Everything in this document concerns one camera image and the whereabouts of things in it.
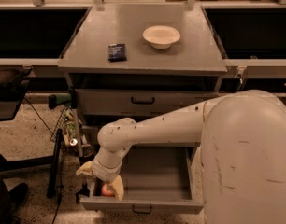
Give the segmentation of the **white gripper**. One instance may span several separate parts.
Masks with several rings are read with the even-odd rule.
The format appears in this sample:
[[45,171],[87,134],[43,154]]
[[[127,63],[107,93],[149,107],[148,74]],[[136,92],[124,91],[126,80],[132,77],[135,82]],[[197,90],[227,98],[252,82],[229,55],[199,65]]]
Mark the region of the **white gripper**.
[[87,161],[82,164],[76,171],[76,175],[95,175],[99,179],[110,182],[109,188],[114,193],[116,199],[121,201],[124,196],[124,186],[122,178],[119,176],[122,164],[119,163],[117,167],[107,168],[103,166],[97,159],[92,162]]

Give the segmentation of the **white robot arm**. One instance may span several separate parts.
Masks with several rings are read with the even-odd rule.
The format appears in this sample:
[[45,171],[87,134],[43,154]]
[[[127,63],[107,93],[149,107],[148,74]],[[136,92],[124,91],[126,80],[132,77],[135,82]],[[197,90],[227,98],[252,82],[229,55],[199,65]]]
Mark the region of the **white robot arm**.
[[206,224],[286,224],[286,106],[266,91],[241,91],[136,122],[101,128],[100,149],[77,172],[124,195],[120,170],[131,146],[201,145]]

